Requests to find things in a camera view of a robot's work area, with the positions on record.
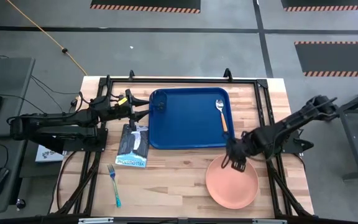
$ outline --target book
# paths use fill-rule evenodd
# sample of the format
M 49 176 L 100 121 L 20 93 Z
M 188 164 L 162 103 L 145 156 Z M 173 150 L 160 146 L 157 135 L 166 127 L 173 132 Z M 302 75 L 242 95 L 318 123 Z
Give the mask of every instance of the book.
M 147 164 L 148 153 L 148 127 L 136 125 L 136 131 L 133 131 L 129 124 L 124 124 L 116 164 L 144 168 Z
M 49 150 L 45 146 L 39 145 L 38 151 L 37 151 L 37 156 L 35 157 L 35 161 L 36 162 L 57 162 L 57 161 L 62 161 L 63 158 L 64 158 L 64 155 L 54 152 L 52 150 Z

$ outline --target plate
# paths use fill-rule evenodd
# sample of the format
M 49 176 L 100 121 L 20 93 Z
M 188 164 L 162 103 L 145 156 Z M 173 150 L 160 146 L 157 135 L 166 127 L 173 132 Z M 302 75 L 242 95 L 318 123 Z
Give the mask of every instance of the plate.
M 206 187 L 212 198 L 223 207 L 244 208 L 256 198 L 259 189 L 258 175 L 249 162 L 244 172 L 231 168 L 231 162 L 222 169 L 224 157 L 225 155 L 215 158 L 209 165 Z

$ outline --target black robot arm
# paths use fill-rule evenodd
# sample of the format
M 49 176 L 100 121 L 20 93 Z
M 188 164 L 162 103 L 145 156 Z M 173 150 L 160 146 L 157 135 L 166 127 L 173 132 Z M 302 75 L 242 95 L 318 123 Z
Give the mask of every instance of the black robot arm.
M 243 132 L 241 139 L 230 139 L 226 145 L 226 158 L 222 168 L 229 161 L 233 161 L 232 168 L 244 172 L 246 158 L 256 156 L 263 152 L 267 160 L 281 152 L 282 145 L 289 135 L 306 125 L 312 120 L 330 121 L 337 118 L 337 106 L 333 104 L 336 98 L 328 99 L 327 96 L 315 96 L 306 102 L 299 111 L 270 125 L 254 129 L 251 132 Z
M 118 96 L 113 106 L 109 91 L 105 96 L 98 96 L 90 102 L 82 98 L 82 93 L 80 96 L 81 105 L 83 102 L 89 104 L 87 109 L 62 114 L 23 114 L 8 119 L 11 138 L 30 140 L 60 154 L 63 148 L 65 151 L 97 151 L 104 148 L 103 142 L 107 138 L 107 130 L 98 128 L 99 122 L 129 118 L 131 128 L 136 130 L 135 122 L 149 113 L 148 110 L 134 111 L 133 106 L 147 105 L 149 102 L 133 97 L 130 90 Z

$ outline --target gray floor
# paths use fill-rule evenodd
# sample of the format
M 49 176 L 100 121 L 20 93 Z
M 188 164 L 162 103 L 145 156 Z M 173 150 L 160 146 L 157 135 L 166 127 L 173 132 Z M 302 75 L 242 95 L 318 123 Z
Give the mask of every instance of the gray floor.
M 15 0 L 41 26 L 256 29 L 252 0 L 202 0 L 201 14 L 103 11 L 89 0 Z M 358 30 L 358 11 L 285 12 L 280 0 L 259 0 L 265 29 Z M 0 0 L 0 26 L 30 26 Z M 266 77 L 258 34 L 172 32 L 51 32 L 90 75 L 220 77 L 226 67 L 236 77 Z M 315 95 L 337 96 L 341 105 L 358 93 L 358 78 L 304 77 L 293 45 L 299 40 L 358 40 L 358 35 L 266 35 L 273 76 L 284 78 L 290 106 L 298 110 Z M 36 58 L 33 75 L 60 91 L 78 91 L 82 74 L 40 32 L 0 31 L 0 54 Z M 53 95 L 68 110 L 71 96 Z M 49 113 L 58 107 L 30 83 L 26 98 Z M 35 112 L 26 104 L 23 113 Z M 324 218 L 358 221 L 358 180 L 341 176 L 356 171 L 339 120 L 314 122 L 302 136 L 315 147 L 305 152 L 306 174 L 315 213 Z M 28 180 L 22 189 L 28 206 L 0 214 L 20 217 L 47 212 L 55 177 Z

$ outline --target fork handle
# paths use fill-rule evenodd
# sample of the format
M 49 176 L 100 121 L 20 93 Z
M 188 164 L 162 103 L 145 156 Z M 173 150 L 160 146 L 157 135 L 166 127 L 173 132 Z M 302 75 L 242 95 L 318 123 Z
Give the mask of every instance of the fork handle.
M 226 120 L 224 119 L 224 115 L 222 112 L 221 112 L 221 118 L 222 118 L 223 131 L 227 132 Z
M 117 204 L 117 208 L 121 208 L 121 201 L 119 200 L 116 181 L 115 181 L 115 180 L 112 180 L 112 183 L 114 184 L 114 193 L 116 194 L 116 204 Z

